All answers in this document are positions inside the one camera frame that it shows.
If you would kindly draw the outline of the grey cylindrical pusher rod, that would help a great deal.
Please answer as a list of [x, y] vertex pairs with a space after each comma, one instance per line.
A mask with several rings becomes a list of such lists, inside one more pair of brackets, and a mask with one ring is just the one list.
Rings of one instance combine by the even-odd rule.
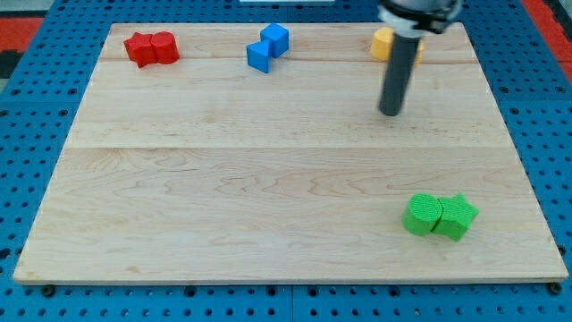
[[421, 38], [393, 36], [378, 109], [386, 116], [397, 116], [407, 94], [409, 80]]

